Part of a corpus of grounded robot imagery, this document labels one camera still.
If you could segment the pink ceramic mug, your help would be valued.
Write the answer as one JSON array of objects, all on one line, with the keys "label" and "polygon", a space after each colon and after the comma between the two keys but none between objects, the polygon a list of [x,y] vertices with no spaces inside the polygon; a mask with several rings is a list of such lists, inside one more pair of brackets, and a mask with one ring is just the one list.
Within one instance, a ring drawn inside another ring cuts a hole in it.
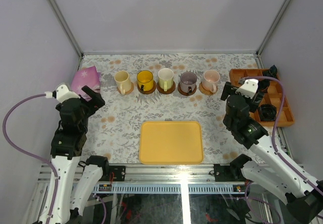
[{"label": "pink ceramic mug", "polygon": [[217,91],[217,86],[220,81],[220,74],[215,70],[207,70],[203,74],[202,87],[215,93]]}]

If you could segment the cream ceramic mug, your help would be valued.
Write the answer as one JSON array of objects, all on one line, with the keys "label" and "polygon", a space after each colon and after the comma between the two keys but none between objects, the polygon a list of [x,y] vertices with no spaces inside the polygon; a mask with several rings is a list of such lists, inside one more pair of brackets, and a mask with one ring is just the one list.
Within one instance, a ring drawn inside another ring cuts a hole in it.
[{"label": "cream ceramic mug", "polygon": [[125,95],[128,91],[131,90],[132,83],[130,76],[126,71],[119,71],[114,76],[117,88],[122,95]]}]

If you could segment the purple mug black handle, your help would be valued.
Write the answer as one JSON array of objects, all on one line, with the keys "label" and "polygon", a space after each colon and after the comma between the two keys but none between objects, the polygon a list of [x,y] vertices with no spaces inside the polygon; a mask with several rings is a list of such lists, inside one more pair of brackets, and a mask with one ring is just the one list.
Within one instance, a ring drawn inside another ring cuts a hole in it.
[{"label": "purple mug black handle", "polygon": [[192,72],[185,72],[180,76],[180,86],[184,92],[193,90],[196,86],[197,76]]}]

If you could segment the yellow glass mug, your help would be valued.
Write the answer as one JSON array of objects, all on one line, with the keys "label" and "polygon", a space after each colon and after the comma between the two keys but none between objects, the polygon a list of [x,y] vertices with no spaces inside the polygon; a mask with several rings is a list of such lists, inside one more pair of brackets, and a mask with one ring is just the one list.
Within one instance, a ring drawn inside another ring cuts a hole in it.
[{"label": "yellow glass mug", "polygon": [[137,74],[137,83],[141,92],[150,91],[153,88],[153,73],[151,71],[141,71]]}]

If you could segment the white mug green handle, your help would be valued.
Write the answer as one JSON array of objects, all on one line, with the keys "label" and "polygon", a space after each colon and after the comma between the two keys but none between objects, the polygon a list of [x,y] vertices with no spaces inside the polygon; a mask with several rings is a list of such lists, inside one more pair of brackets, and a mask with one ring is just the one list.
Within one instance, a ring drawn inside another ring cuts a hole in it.
[{"label": "white mug green handle", "polygon": [[174,72],[169,68],[164,68],[158,72],[158,84],[166,92],[170,90],[174,83]]}]

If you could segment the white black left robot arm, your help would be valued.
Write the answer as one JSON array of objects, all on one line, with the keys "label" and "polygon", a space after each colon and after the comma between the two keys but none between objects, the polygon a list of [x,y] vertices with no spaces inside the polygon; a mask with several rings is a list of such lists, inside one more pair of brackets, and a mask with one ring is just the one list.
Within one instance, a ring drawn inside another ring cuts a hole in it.
[{"label": "white black left robot arm", "polygon": [[90,156],[77,186],[74,175],[80,163],[83,146],[87,140],[88,119],[105,105],[100,93],[88,86],[81,90],[90,99],[61,84],[52,96],[59,102],[56,110],[60,120],[51,141],[51,177],[43,210],[37,223],[80,223],[85,203],[97,182],[110,177],[108,158]]}]

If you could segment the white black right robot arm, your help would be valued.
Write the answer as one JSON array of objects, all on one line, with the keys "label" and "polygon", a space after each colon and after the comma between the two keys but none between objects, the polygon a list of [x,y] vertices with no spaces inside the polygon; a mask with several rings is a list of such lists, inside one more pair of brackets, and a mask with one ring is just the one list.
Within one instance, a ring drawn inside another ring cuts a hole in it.
[{"label": "white black right robot arm", "polygon": [[223,120],[234,139],[259,156],[267,171],[245,154],[230,163],[230,175],[236,181],[253,181],[285,205],[300,223],[310,223],[322,212],[322,181],[309,174],[274,143],[274,136],[252,117],[251,105],[258,89],[256,79],[247,79],[240,87],[226,82],[221,100],[226,102]]}]

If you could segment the brown wooden coaster left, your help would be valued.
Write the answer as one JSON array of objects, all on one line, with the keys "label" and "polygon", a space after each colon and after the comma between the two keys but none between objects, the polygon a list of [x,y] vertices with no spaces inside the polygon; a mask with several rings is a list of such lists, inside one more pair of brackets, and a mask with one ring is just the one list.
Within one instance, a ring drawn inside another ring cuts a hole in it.
[{"label": "brown wooden coaster left", "polygon": [[140,93],[142,93],[142,94],[151,94],[156,90],[156,82],[155,81],[153,82],[153,87],[148,91],[144,91],[143,88],[144,88],[143,85],[140,86],[139,84],[137,84],[137,89],[138,89],[138,91]]}]

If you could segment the brown wooden coaster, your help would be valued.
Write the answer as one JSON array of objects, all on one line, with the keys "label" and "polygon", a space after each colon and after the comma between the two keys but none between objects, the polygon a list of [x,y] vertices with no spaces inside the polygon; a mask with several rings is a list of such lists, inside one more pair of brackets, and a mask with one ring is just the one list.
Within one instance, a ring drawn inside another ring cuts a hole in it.
[{"label": "brown wooden coaster", "polygon": [[178,85],[177,85],[177,89],[178,89],[178,91],[179,91],[179,93],[180,93],[181,95],[184,95],[184,96],[191,96],[191,95],[193,95],[193,94],[196,92],[196,90],[197,90],[197,86],[195,86],[195,88],[194,88],[193,90],[190,90],[189,92],[184,92],[184,91],[181,89],[180,83],[178,83]]},{"label": "brown wooden coaster", "polygon": [[170,89],[168,89],[167,91],[164,91],[159,84],[156,85],[157,90],[159,91],[159,93],[161,94],[171,94],[175,91],[176,89],[176,83],[173,83],[172,87]]},{"label": "brown wooden coaster", "polygon": [[143,85],[140,86],[139,84],[137,84],[137,89],[138,89],[138,91],[140,93],[142,93],[142,94],[151,94],[156,90],[156,82],[155,81],[153,82],[153,87],[148,91],[144,91],[143,88],[144,88]]}]

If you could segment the brown wooden coaster right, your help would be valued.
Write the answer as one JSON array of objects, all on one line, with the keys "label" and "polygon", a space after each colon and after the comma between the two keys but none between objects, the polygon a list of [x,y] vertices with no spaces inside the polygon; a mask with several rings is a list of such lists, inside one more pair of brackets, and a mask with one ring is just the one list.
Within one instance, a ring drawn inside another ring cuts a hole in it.
[{"label": "brown wooden coaster right", "polygon": [[197,90],[197,86],[195,86],[195,88],[194,88],[193,90],[190,90],[189,92],[184,92],[184,91],[181,89],[180,83],[178,83],[178,85],[177,85],[177,89],[178,89],[178,91],[179,91],[179,93],[180,93],[181,95],[184,95],[184,96],[191,96],[191,95],[193,95],[193,94],[196,92],[196,90]]}]

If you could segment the brown wooden coaster middle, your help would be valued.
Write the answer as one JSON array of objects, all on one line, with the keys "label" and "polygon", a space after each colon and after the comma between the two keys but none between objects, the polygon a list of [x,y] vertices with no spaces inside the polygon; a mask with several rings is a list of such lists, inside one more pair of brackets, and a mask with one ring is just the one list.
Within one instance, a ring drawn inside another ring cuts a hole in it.
[{"label": "brown wooden coaster middle", "polygon": [[164,91],[159,84],[156,85],[157,90],[159,91],[159,93],[161,94],[171,94],[175,91],[176,89],[176,83],[173,83],[172,87],[170,89],[168,89],[167,91]]}]

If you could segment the rolled dark speckled tie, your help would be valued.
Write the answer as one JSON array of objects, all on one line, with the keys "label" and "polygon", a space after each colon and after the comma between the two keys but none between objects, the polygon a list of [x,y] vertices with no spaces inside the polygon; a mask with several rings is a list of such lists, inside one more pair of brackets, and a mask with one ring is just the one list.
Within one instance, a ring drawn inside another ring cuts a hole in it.
[{"label": "rolled dark speckled tie", "polygon": [[273,122],[276,120],[277,108],[272,104],[262,104],[258,108],[259,118],[263,122]]}]

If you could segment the rolled tie with orange pattern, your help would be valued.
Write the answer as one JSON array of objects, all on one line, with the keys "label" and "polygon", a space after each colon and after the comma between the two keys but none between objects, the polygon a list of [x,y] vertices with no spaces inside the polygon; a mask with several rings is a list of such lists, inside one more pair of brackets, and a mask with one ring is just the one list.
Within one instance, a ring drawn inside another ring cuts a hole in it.
[{"label": "rolled tie with orange pattern", "polygon": [[268,79],[259,80],[257,92],[267,93],[269,86],[270,86],[270,80]]}]

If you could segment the pink folded cloth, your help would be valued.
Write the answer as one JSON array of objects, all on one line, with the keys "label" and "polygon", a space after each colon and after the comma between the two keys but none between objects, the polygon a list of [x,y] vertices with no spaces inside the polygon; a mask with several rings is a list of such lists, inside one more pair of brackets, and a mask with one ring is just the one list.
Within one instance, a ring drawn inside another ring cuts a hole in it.
[{"label": "pink folded cloth", "polygon": [[94,92],[100,93],[100,73],[95,66],[79,70],[71,83],[71,90],[89,101],[91,97],[82,90],[84,86],[88,86]]}]

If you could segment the rolled dark green tie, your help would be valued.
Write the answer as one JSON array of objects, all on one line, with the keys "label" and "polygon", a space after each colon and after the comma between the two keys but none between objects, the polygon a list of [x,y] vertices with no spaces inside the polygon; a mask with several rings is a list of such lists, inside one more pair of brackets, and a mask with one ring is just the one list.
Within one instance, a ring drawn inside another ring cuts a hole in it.
[{"label": "rolled dark green tie", "polygon": [[262,72],[262,75],[265,76],[265,77],[272,77],[272,78],[278,78],[277,77],[277,74],[278,74],[278,69],[275,65],[272,65],[269,69],[267,70],[264,70]]}]

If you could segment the floral patterned tablecloth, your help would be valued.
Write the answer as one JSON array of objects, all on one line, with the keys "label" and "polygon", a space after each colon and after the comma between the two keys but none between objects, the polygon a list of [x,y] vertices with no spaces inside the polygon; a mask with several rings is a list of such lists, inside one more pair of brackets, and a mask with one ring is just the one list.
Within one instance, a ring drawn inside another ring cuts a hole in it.
[{"label": "floral patterned tablecloth", "polygon": [[81,68],[95,66],[100,72],[101,95],[105,106],[89,119],[87,141],[82,150],[82,160],[91,155],[106,156],[111,163],[139,163],[141,125],[146,121],[197,121],[202,129],[203,162],[229,163],[240,154],[246,154],[262,163],[243,145],[237,143],[223,125],[225,102],[221,93],[207,96],[196,91],[183,96],[178,91],[164,95],[155,91],[142,94],[134,89],[128,95],[117,91],[115,73],[126,71],[136,82],[140,71],[154,75],[163,68],[172,69],[175,81],[184,72],[193,72],[201,80],[207,70],[220,74],[219,90],[229,80],[231,69],[256,69],[255,55],[234,54],[124,54],[85,55]]}]

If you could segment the yellow plastic tray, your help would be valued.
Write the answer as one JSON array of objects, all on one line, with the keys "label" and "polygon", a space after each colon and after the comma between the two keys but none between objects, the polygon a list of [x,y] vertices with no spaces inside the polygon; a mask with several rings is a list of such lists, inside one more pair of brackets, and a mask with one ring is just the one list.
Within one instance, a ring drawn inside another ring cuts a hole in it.
[{"label": "yellow plastic tray", "polygon": [[197,121],[148,121],[140,131],[139,160],[146,165],[201,164],[201,125]]}]

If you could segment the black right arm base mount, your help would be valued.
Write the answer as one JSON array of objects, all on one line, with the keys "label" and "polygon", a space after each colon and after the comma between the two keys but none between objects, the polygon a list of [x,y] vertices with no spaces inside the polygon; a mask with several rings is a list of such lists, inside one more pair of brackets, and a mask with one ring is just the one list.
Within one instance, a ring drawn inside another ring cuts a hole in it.
[{"label": "black right arm base mount", "polygon": [[245,182],[247,179],[242,175],[241,169],[234,165],[213,165],[216,182]]}]

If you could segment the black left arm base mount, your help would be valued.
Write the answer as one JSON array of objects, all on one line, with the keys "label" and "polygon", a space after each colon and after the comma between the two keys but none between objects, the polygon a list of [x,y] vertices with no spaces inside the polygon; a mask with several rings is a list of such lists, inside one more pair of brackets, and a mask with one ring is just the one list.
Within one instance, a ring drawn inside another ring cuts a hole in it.
[{"label": "black left arm base mount", "polygon": [[107,158],[91,156],[86,161],[80,161],[82,178],[94,180],[94,182],[123,182],[125,180],[126,167],[124,165],[110,165]]}]

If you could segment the aluminium front frame rail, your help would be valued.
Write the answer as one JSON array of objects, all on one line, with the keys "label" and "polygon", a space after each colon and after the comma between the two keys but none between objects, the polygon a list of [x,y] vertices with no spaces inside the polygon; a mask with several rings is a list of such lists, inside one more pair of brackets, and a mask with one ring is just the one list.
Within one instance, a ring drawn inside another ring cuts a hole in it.
[{"label": "aluminium front frame rail", "polygon": [[200,165],[144,165],[123,164],[125,183],[137,184],[177,184],[182,180],[189,184],[215,182],[212,164]]}]

